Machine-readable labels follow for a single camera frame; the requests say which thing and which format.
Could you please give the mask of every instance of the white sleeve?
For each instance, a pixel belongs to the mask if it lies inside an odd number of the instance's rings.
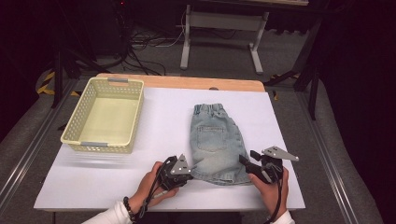
[[[131,224],[128,211],[122,202],[116,202],[113,208],[88,219],[83,224]]]
[[[280,218],[277,219],[273,224],[295,224],[294,220],[291,218],[289,210],[286,211]]]

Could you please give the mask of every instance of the denim shorts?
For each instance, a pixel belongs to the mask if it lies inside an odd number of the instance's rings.
[[[242,134],[222,104],[196,105],[191,120],[191,175],[216,185],[249,183],[239,155],[248,159]]]

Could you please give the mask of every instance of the hand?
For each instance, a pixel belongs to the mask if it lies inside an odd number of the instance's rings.
[[[131,210],[136,214],[139,212],[140,207],[143,204],[143,201],[146,200],[146,198],[149,196],[149,190],[151,189],[151,185],[155,180],[155,176],[157,175],[158,169],[161,167],[163,163],[160,161],[156,161],[154,166],[152,167],[151,171],[146,173],[146,175],[143,177],[142,181],[139,184],[139,188],[137,189],[136,193],[134,196],[132,196],[129,199],[129,205],[131,206]],[[155,192],[154,195],[163,192],[163,189],[161,187],[158,187],[158,182],[155,183]],[[176,195],[178,192],[178,188],[171,189],[168,192],[166,192],[164,195],[158,197],[158,198],[153,198],[148,204],[148,207],[154,206],[158,203],[160,203],[162,200],[171,198]]]
[[[250,181],[253,183],[253,185],[256,186],[256,188],[259,190],[260,194],[262,195],[262,201],[264,202],[268,211],[272,215],[275,212],[277,198],[278,198],[277,184],[271,184],[271,185],[265,184],[254,174],[248,174],[248,177],[250,178]],[[283,185],[281,192],[282,199],[275,220],[277,220],[287,211],[286,200],[288,198],[288,193],[289,193],[288,180],[289,180],[289,171],[285,167],[283,167],[283,178],[281,180],[281,184]]]

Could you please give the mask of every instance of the yellow basket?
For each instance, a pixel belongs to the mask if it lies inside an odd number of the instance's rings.
[[[137,79],[90,78],[61,141],[76,151],[131,153],[143,86]]]

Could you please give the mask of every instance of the bracelet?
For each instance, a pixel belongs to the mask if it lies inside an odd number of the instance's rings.
[[[132,224],[136,224],[137,223],[137,218],[134,215],[134,213],[132,212],[128,201],[129,201],[129,198],[128,197],[124,197],[123,203],[124,203],[124,206],[125,206],[126,210],[128,211],[129,219],[132,221]]]

